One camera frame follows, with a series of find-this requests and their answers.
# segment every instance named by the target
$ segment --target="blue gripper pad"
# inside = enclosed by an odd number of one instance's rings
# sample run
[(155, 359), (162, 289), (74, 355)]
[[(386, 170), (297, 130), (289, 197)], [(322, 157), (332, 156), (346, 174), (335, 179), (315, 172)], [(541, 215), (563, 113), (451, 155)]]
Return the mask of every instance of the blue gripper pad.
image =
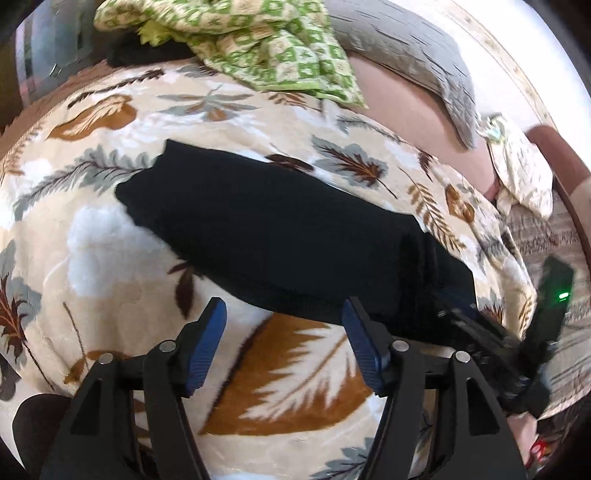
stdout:
[(345, 300), (341, 321), (365, 384), (383, 395), (383, 370), (389, 365), (392, 336), (381, 323), (372, 321), (356, 297)]
[(188, 396), (193, 395), (195, 390), (205, 382), (213, 356), (226, 328), (227, 317), (226, 304), (223, 300), (212, 299), (198, 320), (198, 322), (206, 322), (207, 325), (189, 360), (189, 373), (185, 386)]

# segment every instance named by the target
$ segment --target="floral blanket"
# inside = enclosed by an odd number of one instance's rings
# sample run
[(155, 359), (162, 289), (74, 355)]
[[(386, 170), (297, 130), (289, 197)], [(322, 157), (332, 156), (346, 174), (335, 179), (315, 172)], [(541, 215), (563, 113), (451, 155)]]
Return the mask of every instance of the floral blanket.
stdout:
[[(529, 324), (535, 290), (512, 236), (452, 168), (330, 100), (255, 92), (171, 62), (84, 87), (0, 161), (0, 351), (42, 391), (74, 394), (102, 352), (142, 355), (219, 296), (228, 325), (204, 387), (185, 401), (212, 475), (353, 478), (363, 465), (384, 403), (343, 328), (231, 297), (115, 199), (114, 185), (149, 168), (168, 138), (298, 168), (414, 215), (471, 269), (480, 309), (517, 334)], [(137, 423), (146, 435), (145, 413)]]

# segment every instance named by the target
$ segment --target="metal pin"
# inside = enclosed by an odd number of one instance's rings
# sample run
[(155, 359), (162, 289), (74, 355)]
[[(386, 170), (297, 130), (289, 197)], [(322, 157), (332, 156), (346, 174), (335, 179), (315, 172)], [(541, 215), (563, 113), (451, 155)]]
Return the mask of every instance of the metal pin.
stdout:
[(470, 361), (470, 354), (463, 351), (463, 350), (459, 350), (456, 352), (456, 359), (459, 362), (462, 362), (463, 364), (466, 364)]
[(106, 364), (110, 364), (113, 361), (114, 357), (112, 353), (103, 353), (100, 357), (99, 357), (99, 363), (101, 365), (106, 365)]
[(165, 340), (158, 348), (160, 348), (161, 352), (169, 353), (172, 352), (176, 347), (177, 344), (174, 342), (174, 340)]
[(394, 348), (394, 350), (397, 352), (406, 352), (408, 350), (408, 343), (404, 340), (396, 340), (392, 344), (392, 348)]

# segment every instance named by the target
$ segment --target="black device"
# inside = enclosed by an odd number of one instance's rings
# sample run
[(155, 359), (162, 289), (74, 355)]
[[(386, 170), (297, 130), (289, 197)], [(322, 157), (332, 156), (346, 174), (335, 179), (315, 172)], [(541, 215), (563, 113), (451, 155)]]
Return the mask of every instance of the black device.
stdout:
[[(376, 394), (388, 397), (359, 478), (408, 478), (424, 392), (436, 389), (430, 458), (420, 480), (524, 480), (503, 409), (541, 414), (546, 407), (545, 366), (560, 334), (572, 279), (568, 265), (547, 260), (538, 307), (522, 342), (474, 306), (463, 305), (455, 292), (435, 291), (437, 318), (462, 347), (450, 359), (423, 355), (393, 338), (359, 300), (346, 300), (342, 323), (363, 378)], [(181, 399), (203, 385), (225, 323), (225, 303), (213, 298), (176, 340), (127, 360), (101, 356), (61, 423), (41, 480), (148, 479), (133, 431), (133, 390), (144, 390), (160, 479), (209, 480)]]

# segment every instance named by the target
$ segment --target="red object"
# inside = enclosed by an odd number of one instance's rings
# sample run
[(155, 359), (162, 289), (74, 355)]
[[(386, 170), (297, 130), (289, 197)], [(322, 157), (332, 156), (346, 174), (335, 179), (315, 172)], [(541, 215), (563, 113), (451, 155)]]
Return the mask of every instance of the red object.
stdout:
[(548, 444), (543, 441), (542, 439), (538, 439), (535, 441), (535, 443), (531, 446), (530, 449), (530, 461), (527, 464), (527, 467), (529, 467), (531, 465), (531, 462), (533, 461), (533, 459), (535, 458), (538, 462), (540, 460), (542, 460), (542, 457), (544, 456), (544, 452), (546, 452), (546, 447), (548, 446)]

